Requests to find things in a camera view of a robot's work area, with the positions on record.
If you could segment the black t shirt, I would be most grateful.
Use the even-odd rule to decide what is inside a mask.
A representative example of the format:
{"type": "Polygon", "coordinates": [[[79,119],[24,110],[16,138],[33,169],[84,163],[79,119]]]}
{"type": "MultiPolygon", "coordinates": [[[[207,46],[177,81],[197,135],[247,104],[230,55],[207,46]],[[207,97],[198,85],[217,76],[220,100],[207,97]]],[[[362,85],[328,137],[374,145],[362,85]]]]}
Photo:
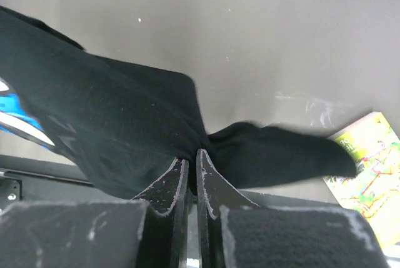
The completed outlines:
{"type": "Polygon", "coordinates": [[[193,80],[85,51],[40,20],[1,8],[1,128],[46,146],[106,194],[130,199],[174,159],[204,149],[239,189],[356,175],[337,143],[237,122],[206,132],[193,80]]]}

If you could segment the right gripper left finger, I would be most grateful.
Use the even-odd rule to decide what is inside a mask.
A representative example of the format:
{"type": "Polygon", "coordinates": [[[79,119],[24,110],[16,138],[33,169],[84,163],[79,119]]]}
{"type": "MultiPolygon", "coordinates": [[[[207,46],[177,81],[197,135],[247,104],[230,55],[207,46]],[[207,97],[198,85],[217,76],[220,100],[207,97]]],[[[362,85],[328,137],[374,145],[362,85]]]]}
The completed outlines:
{"type": "Polygon", "coordinates": [[[17,202],[1,213],[2,267],[185,267],[188,162],[131,200],[17,202]]]}

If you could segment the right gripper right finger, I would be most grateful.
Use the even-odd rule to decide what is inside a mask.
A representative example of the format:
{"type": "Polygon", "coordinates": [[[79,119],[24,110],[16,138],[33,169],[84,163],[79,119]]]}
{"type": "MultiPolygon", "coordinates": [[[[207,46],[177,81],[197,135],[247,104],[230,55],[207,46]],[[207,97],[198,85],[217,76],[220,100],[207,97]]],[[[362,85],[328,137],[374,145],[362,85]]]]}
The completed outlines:
{"type": "Polygon", "coordinates": [[[196,159],[201,267],[387,267],[366,220],[338,206],[257,204],[196,159]]]}

